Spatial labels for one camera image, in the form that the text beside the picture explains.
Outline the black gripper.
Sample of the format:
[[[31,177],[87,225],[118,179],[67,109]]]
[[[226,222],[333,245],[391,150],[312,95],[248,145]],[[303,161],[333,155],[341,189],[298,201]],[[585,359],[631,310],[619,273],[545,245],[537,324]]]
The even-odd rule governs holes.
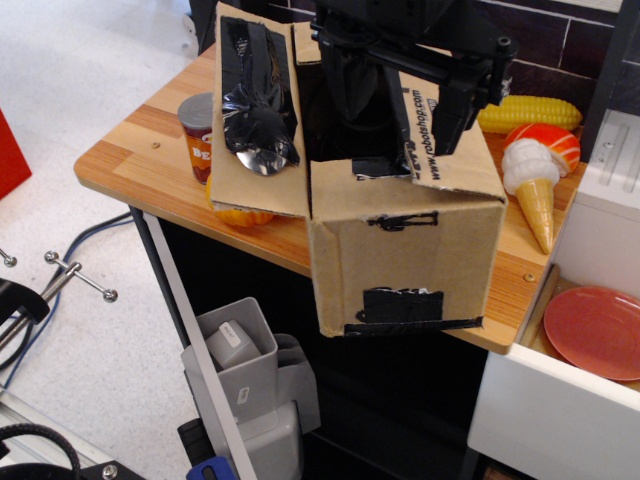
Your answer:
[[[479,111],[508,95],[516,43],[470,1],[318,1],[312,23],[339,114],[355,120],[383,65],[438,84],[435,155],[451,155]],[[470,74],[471,80],[454,79]]]

